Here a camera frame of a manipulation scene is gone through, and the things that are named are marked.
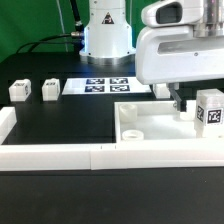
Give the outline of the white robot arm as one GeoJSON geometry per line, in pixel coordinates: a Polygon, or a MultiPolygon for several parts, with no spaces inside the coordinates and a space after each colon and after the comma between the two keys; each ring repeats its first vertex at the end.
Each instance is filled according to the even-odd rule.
{"type": "Polygon", "coordinates": [[[224,78],[224,0],[158,0],[143,8],[132,41],[125,0],[89,0],[80,59],[117,65],[135,60],[140,83],[176,84],[224,78]]]}

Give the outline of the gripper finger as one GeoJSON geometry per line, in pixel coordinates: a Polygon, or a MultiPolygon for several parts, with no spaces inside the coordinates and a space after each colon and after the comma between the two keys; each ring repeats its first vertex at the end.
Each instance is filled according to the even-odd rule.
{"type": "Polygon", "coordinates": [[[179,84],[178,83],[170,83],[168,85],[168,90],[170,92],[170,95],[175,101],[176,109],[179,112],[185,112],[186,111],[186,101],[178,94],[179,90],[179,84]]]}

